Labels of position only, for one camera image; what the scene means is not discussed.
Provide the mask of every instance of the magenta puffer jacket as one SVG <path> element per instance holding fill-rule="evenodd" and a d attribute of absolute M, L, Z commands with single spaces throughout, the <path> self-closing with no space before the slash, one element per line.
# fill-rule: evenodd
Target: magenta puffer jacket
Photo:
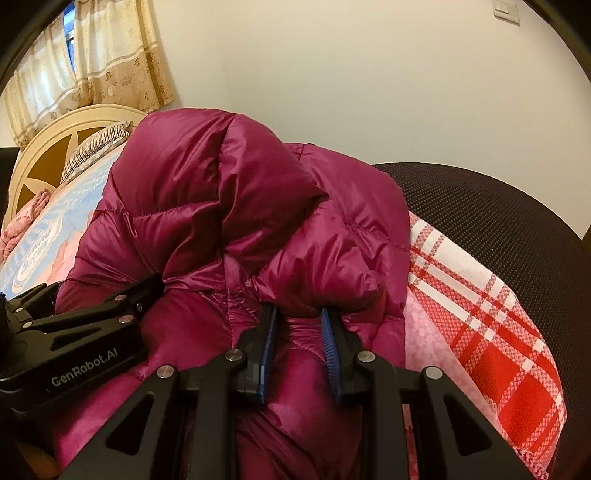
<path fill-rule="evenodd" d="M 238 413 L 241 477 L 354 478 L 361 413 L 333 401 L 319 313 L 337 307 L 365 348 L 403 366 L 408 242 L 401 189 L 359 160 L 283 144 L 234 113 L 149 115 L 111 169 L 56 310 L 161 273 L 164 295 L 141 322 L 150 355 L 64 406 L 60 463 L 160 365 L 205 364 L 270 302 L 285 318 L 268 404 Z"/>

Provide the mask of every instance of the red and white checkered cloth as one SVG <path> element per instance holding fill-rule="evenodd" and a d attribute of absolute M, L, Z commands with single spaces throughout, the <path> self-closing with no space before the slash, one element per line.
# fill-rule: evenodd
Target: red and white checkered cloth
<path fill-rule="evenodd" d="M 406 367 L 441 367 L 535 477 L 546 479 L 566 421 L 548 346 L 500 278 L 431 225 L 410 218 Z"/>

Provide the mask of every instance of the cream headboard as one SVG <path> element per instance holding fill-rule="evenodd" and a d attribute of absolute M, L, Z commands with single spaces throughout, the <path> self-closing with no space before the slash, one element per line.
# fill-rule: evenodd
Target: cream headboard
<path fill-rule="evenodd" d="M 66 159 L 87 137 L 114 122 L 130 121 L 131 128 L 146 116 L 122 105 L 90 105 L 59 117 L 41 130 L 27 145 L 14 167 L 4 223 L 43 189 L 59 187 Z"/>

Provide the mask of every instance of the wall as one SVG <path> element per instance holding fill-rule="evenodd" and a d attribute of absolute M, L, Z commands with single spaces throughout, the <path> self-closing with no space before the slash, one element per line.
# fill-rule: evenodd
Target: wall
<path fill-rule="evenodd" d="M 14 147 L 14 140 L 8 128 L 6 118 L 6 107 L 4 106 L 4 95 L 0 95 L 0 148 Z"/>
<path fill-rule="evenodd" d="M 480 171 L 589 227 L 591 84 L 525 4 L 516 27 L 491 0 L 196 3 L 218 26 L 231 106 L 284 141 Z"/>
<path fill-rule="evenodd" d="M 211 9 L 201 0 L 151 0 L 152 17 L 171 72 L 172 107 L 232 110 Z"/>

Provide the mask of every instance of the beige floral curtain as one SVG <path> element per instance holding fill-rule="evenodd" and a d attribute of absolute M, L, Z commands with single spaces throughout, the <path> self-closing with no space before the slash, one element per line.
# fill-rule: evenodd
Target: beige floral curtain
<path fill-rule="evenodd" d="M 4 93 L 8 125 L 24 149 L 57 117 L 80 107 L 80 93 L 66 47 L 63 15 L 27 51 Z"/>
<path fill-rule="evenodd" d="M 148 0 L 76 0 L 74 65 L 84 105 L 151 112 L 174 99 Z"/>

